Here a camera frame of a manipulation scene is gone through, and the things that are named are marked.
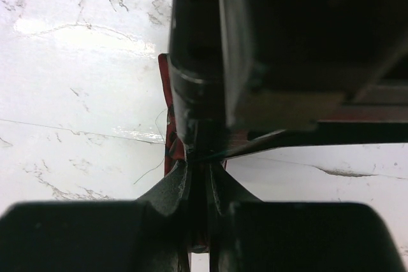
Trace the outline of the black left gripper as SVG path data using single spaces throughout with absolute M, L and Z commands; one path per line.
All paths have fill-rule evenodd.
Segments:
M 219 0 L 226 122 L 304 130 L 407 122 L 407 0 Z

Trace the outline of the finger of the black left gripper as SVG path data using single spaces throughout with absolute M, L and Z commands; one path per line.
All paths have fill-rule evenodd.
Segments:
M 178 136 L 192 161 L 225 154 L 219 0 L 173 0 L 169 70 Z
M 406 125 L 319 125 L 313 131 L 286 131 L 263 136 L 228 150 L 225 159 L 287 147 L 406 143 Z

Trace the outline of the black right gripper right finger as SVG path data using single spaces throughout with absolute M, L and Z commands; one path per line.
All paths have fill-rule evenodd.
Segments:
M 211 271 L 401 271 L 382 218 L 361 203 L 264 202 L 207 168 Z

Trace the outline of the dark red patterned tie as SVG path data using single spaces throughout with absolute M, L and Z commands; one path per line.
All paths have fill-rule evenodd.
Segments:
M 179 161 L 185 161 L 184 144 L 177 134 L 176 120 L 173 96 L 171 92 L 170 84 L 170 69 L 168 64 L 168 54 L 158 55 L 159 73 L 161 77 L 164 100 L 166 102 L 167 114 L 166 114 L 166 134 L 165 134 L 165 148 L 164 148 L 164 176 L 166 178 L 176 163 Z M 206 229 L 195 230 L 193 235 L 193 241 L 191 245 L 191 251 L 195 254 L 209 254 L 210 238 Z

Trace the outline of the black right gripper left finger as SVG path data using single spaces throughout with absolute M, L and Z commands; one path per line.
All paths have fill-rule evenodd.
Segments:
M 1 217 L 2 271 L 189 271 L 191 173 L 132 201 L 21 202 Z

